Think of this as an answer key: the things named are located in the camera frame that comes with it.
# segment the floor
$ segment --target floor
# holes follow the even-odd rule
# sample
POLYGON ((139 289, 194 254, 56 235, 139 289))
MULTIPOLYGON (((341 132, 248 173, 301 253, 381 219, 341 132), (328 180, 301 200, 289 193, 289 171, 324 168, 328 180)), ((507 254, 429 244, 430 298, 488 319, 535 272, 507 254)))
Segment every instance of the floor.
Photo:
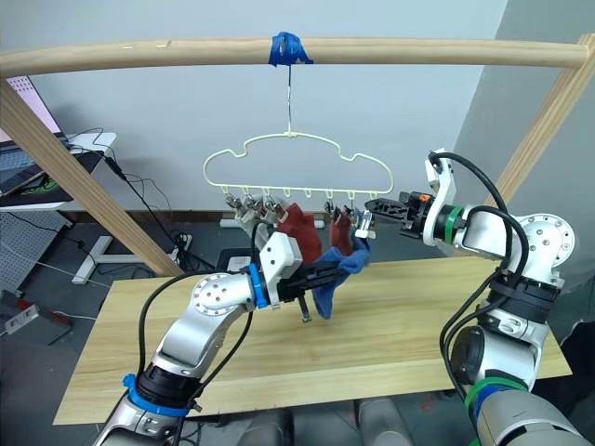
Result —
MULTIPOLYGON (((176 229, 194 236, 192 251, 216 263, 220 249, 248 245, 240 230, 220 229, 216 223, 176 224, 176 229)), ((154 226, 145 230, 164 248, 165 236, 154 226)), ((442 256, 436 248, 400 237, 391 226, 378 228, 381 243, 372 241, 372 261, 405 260, 442 256)), ((322 239, 328 240, 327 231, 322 239)), ((59 268, 76 271, 85 254, 64 236, 82 240, 87 248, 99 235, 107 232, 97 224, 76 224, 63 230, 46 251, 42 261, 59 268)), ((126 250, 113 243, 108 254, 126 250)), ((113 270, 117 265, 103 266, 103 274, 95 272, 92 280, 110 285, 114 280, 146 277, 141 269, 113 270)), ((21 287, 24 298, 51 310, 74 315, 95 317, 99 313, 107 288, 99 284, 73 285, 71 279, 51 269, 35 267, 21 287)), ((559 299, 552 312, 552 330, 558 338, 567 335, 578 319, 595 319, 590 283, 559 299)), ((39 345, 19 340, 16 336, 0 337, 0 444, 2 446, 90 446, 100 426, 52 426, 61 396, 68 385, 74 366, 83 350, 93 321, 76 319, 73 329, 52 345, 39 345)), ((474 438, 472 427, 462 405, 442 392, 393 397, 416 446, 469 444, 474 438)), ((353 403, 343 401, 292 408, 297 445, 359 446, 360 434, 355 426, 353 403)), ((250 423, 251 414, 230 417, 225 426, 205 425, 200 444, 232 446, 250 423)), ((191 434, 195 426, 188 424, 184 433, 191 434)), ((190 441, 181 444, 192 444, 190 441)))

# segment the blue joint ring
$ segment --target blue joint ring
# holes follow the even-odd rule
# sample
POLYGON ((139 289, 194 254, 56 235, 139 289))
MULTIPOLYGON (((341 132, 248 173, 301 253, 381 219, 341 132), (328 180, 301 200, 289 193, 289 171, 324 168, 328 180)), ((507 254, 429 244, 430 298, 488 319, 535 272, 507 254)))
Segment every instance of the blue joint ring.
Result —
POLYGON ((122 384, 124 385, 124 387, 128 387, 128 397, 130 398, 130 401, 132 401, 135 405, 140 407, 140 409, 142 409, 143 411, 177 418, 186 416, 190 411, 190 409, 159 406, 157 404, 143 399, 137 392, 136 376, 134 376, 133 374, 127 374, 122 380, 122 384))
POLYGON ((256 306, 258 309, 266 308, 269 305, 267 299, 262 291, 262 283, 260 282, 260 276, 258 275, 257 266, 254 263, 248 265, 250 271, 250 279, 252 280, 252 286, 254 287, 254 294, 257 295, 256 306))

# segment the laptop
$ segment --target laptop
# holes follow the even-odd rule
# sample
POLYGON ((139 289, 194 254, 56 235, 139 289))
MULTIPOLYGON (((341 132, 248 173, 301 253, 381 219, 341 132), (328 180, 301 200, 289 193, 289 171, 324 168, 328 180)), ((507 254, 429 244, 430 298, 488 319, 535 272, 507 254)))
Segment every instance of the laptop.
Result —
MULTIPOLYGON (((47 109, 28 76, 7 79, 47 129, 67 148, 68 139, 47 109)), ((0 196, 8 195, 24 186, 42 181, 45 172, 0 128, 0 196)))

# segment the wooden tabletop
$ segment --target wooden tabletop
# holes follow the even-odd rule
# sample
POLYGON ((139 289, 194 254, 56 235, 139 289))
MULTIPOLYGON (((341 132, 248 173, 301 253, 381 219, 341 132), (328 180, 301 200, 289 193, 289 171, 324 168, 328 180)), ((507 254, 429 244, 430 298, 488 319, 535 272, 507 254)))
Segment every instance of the wooden tabletop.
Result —
MULTIPOLYGON (((330 321, 313 314, 313 321, 303 324, 295 302, 256 311, 244 344, 199 399, 202 414, 451 388, 438 334, 495 265, 474 257, 378 263, 337 289, 330 321)), ((113 284, 55 424, 105 421, 124 390, 122 377, 138 366, 140 308, 165 280, 113 284)), ((198 280, 172 285, 153 303, 147 361, 198 280)), ((244 318, 230 329, 215 363, 237 339, 244 318)), ((539 377, 570 373, 550 335, 539 377)))

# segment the blue tape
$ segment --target blue tape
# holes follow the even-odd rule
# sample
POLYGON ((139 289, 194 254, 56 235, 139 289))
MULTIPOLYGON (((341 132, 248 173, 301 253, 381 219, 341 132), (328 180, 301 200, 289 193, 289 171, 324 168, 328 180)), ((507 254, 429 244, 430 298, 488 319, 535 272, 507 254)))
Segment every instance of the blue tape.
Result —
POLYGON ((256 306, 258 309, 265 308, 269 305, 269 302, 267 302, 264 292, 262 291, 262 283, 260 282, 257 266, 254 263, 251 263, 248 265, 248 269, 250 270, 250 278, 252 279, 254 293, 257 295, 256 306))
POLYGON ((480 416, 480 410, 482 409, 483 402, 495 393, 503 392, 505 390, 512 390, 512 387, 491 385, 484 387, 482 390, 480 390, 480 393, 477 395, 477 398, 473 403, 473 417, 475 418, 475 420, 477 420, 480 416))
POLYGON ((275 67, 277 65, 294 65, 298 59, 304 63, 314 63, 312 59, 308 58, 299 37, 281 31, 272 38, 270 65, 275 67))
POLYGON ((127 374, 122 380, 122 384, 124 385, 124 387, 128 387, 128 397, 130 398, 130 400, 144 411, 156 413, 158 415, 163 416, 174 416, 177 418, 186 416, 190 411, 190 409, 178 409, 173 407, 158 406, 157 404, 153 404, 152 402, 146 401, 137 392, 136 376, 134 376, 133 374, 127 374))

